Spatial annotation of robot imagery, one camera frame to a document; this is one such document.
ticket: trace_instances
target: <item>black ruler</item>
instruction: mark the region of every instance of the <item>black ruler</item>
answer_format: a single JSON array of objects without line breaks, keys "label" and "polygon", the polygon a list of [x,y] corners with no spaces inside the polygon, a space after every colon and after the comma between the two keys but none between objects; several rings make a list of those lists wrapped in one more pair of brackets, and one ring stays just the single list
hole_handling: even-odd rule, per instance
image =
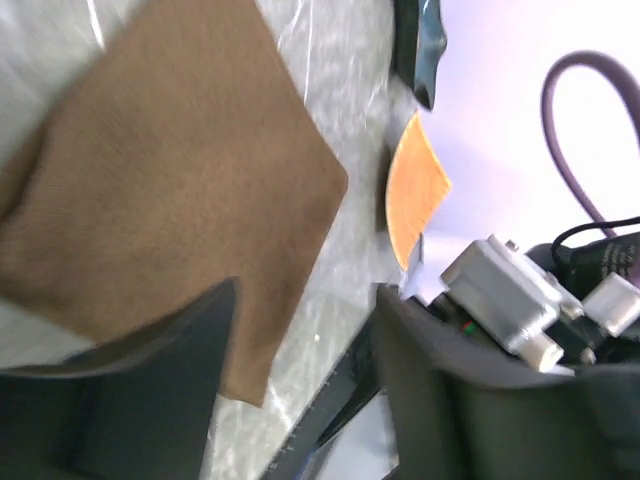
[{"label": "black ruler", "polygon": [[302,473],[319,447],[318,440],[372,368],[371,329],[369,318],[274,455],[262,480],[294,480]]}]

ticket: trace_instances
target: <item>purple cable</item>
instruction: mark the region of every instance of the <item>purple cable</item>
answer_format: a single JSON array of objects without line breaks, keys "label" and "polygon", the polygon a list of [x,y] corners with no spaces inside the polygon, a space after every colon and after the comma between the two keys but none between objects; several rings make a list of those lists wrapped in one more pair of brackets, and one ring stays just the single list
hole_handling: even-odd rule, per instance
[{"label": "purple cable", "polygon": [[[580,182],[571,172],[571,168],[569,168],[567,160],[562,154],[553,119],[553,95],[556,84],[562,73],[573,66],[589,67],[599,72],[613,85],[620,95],[627,112],[629,112],[638,142],[640,142],[640,86],[638,86],[631,73],[613,58],[598,52],[580,51],[570,53],[558,60],[549,70],[542,87],[540,105],[542,129],[551,158],[553,158],[560,175],[569,190],[571,190],[571,193],[573,193],[573,196],[578,200],[578,203],[582,205],[582,208],[585,209],[594,222],[603,223],[606,220],[582,189]],[[609,238],[616,236],[616,233],[611,228],[603,227],[602,231]]]}]

